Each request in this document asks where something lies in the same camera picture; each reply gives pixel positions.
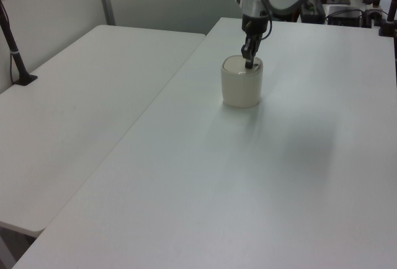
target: cable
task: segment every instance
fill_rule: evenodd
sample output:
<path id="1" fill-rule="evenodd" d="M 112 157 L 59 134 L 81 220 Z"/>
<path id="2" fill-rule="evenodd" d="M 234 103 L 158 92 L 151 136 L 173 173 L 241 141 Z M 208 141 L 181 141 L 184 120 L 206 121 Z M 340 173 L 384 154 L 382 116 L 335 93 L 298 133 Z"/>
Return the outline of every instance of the cable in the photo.
<path id="1" fill-rule="evenodd" d="M 261 0 L 261 1 L 262 1 L 263 6 L 265 7 L 265 11 L 266 11 L 267 17 L 269 18 L 269 21 L 270 21 L 269 32 L 267 33 L 267 35 L 264 38 L 262 38 L 261 41 L 263 41 L 263 40 L 266 40 L 269 37 L 269 35 L 272 33 L 272 30 L 273 30 L 273 19 L 272 19 L 272 15 L 270 13 L 269 8 L 267 7 L 267 4 L 266 4 L 265 0 Z"/>
<path id="2" fill-rule="evenodd" d="M 2 9 L 4 15 L 6 15 L 6 19 L 7 19 L 7 24 L 8 24 L 8 26 L 10 26 L 10 19 L 8 18 L 8 14 L 7 14 L 6 8 L 5 8 L 4 5 L 2 4 L 2 1 L 1 1 L 1 0 L 0 0 L 0 7 L 1 7 L 1 9 Z"/>
<path id="3" fill-rule="evenodd" d="M 11 78 L 11 83 L 14 85 L 14 80 L 12 78 L 12 54 L 10 53 L 10 78 Z"/>
<path id="4" fill-rule="evenodd" d="M 333 16 L 335 16 L 335 15 L 340 15 L 340 14 L 343 14 L 343 13 L 346 13 L 346 12 L 361 12 L 361 17 L 362 17 L 363 14 L 364 14 L 364 11 L 363 11 L 363 10 L 360 10 L 360 9 L 340 10 L 340 11 L 337 11 L 337 12 L 333 12 L 332 14 L 329 14 L 327 17 L 325 17 L 325 19 L 328 20 L 328 18 L 330 18 L 330 17 L 333 17 Z"/>
<path id="5" fill-rule="evenodd" d="M 1 7 L 1 10 L 3 11 L 4 15 L 6 16 L 8 27 L 10 27 L 10 19 L 8 18 L 8 14 L 7 14 L 6 8 L 2 4 L 1 0 L 0 0 L 0 7 Z M 14 80 L 12 78 L 12 53 L 11 52 L 10 52 L 10 79 L 11 79 L 12 85 L 14 85 L 15 83 L 14 83 Z"/>

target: table surface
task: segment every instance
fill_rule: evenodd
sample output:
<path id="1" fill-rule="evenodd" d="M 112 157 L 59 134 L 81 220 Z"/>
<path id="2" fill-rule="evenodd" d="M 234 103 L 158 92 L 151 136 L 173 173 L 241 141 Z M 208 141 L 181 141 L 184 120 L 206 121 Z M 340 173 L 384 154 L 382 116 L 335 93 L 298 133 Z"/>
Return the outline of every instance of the table surface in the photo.
<path id="1" fill-rule="evenodd" d="M 216 24 L 15 269 L 395 269 L 392 39 L 275 22 L 244 110 L 220 81 L 240 27 Z"/>
<path id="2" fill-rule="evenodd" d="M 38 236 L 203 40 L 102 25 L 0 95 L 0 226 Z"/>

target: black stand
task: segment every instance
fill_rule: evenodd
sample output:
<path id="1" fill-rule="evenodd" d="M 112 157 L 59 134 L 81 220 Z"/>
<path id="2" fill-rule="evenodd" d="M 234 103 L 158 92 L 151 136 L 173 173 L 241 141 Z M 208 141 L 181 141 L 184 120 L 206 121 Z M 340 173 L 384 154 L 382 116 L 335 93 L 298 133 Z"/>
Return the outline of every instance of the black stand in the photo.
<path id="1" fill-rule="evenodd" d="M 387 19 L 382 19 L 382 24 L 379 29 L 381 37 L 394 38 L 396 35 L 395 15 L 397 11 L 397 0 L 391 0 L 389 14 Z"/>
<path id="2" fill-rule="evenodd" d="M 14 84 L 26 86 L 36 80 L 37 76 L 31 75 L 26 71 L 24 62 L 22 61 L 22 57 L 17 47 L 17 43 L 15 42 L 14 36 L 12 35 L 6 12 L 3 8 L 4 6 L 0 0 L 0 26 L 7 40 L 11 55 L 19 71 L 19 80 L 16 81 Z"/>

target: white cup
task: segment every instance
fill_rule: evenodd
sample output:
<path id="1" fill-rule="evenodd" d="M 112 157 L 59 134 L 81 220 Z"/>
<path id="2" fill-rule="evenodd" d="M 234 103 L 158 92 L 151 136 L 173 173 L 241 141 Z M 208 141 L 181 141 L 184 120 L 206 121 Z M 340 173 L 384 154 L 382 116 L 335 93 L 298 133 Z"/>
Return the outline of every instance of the white cup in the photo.
<path id="1" fill-rule="evenodd" d="M 259 103 L 263 62 L 255 57 L 254 67 L 246 69 L 241 55 L 225 60 L 221 70 L 223 101 L 236 108 L 251 108 Z"/>

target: black cable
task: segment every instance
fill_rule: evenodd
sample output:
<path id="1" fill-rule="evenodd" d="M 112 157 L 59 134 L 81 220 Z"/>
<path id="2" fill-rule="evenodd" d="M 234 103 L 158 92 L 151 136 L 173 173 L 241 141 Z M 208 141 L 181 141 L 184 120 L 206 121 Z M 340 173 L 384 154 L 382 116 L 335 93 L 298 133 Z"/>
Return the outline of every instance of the black cable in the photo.
<path id="1" fill-rule="evenodd" d="M 10 53 L 10 78 L 11 78 L 11 83 L 14 85 L 14 80 L 12 78 L 12 54 Z"/>
<path id="2" fill-rule="evenodd" d="M 361 16 L 363 16 L 363 14 L 364 14 L 364 11 L 360 10 L 360 9 L 340 10 L 340 11 L 337 11 L 337 12 L 333 12 L 332 14 L 329 14 L 327 17 L 325 17 L 325 20 L 328 20 L 328 18 L 333 17 L 335 15 L 340 15 L 340 14 L 343 14 L 343 13 L 346 13 L 346 12 L 361 12 Z"/>
<path id="3" fill-rule="evenodd" d="M 2 4 L 1 0 L 0 0 L 0 7 L 1 7 L 1 10 L 3 11 L 4 15 L 6 16 L 7 24 L 8 24 L 8 27 L 9 27 L 10 26 L 10 19 L 8 18 L 8 14 L 7 14 L 6 8 Z M 15 83 L 14 83 L 14 80 L 12 78 L 12 53 L 11 52 L 10 52 L 10 79 L 11 79 L 12 85 L 14 85 Z"/>
<path id="4" fill-rule="evenodd" d="M 1 0 L 0 0 L 0 6 L 1 6 L 1 9 L 2 9 L 4 15 L 6 15 L 6 19 L 7 19 L 8 26 L 10 26 L 10 19 L 8 18 L 8 14 L 7 14 L 6 8 L 5 8 L 4 5 L 2 4 L 2 1 L 1 1 Z"/>
<path id="5" fill-rule="evenodd" d="M 273 30 L 273 19 L 272 19 L 272 15 L 270 13 L 269 8 L 267 7 L 267 4 L 266 4 L 265 0 L 261 0 L 261 1 L 262 1 L 263 6 L 265 7 L 266 15 L 267 15 L 267 17 L 269 18 L 269 21 L 270 21 L 269 32 L 267 33 L 267 35 L 264 38 L 262 38 L 262 41 L 263 41 L 263 40 L 266 40 L 269 37 L 269 35 L 272 33 L 272 30 Z"/>

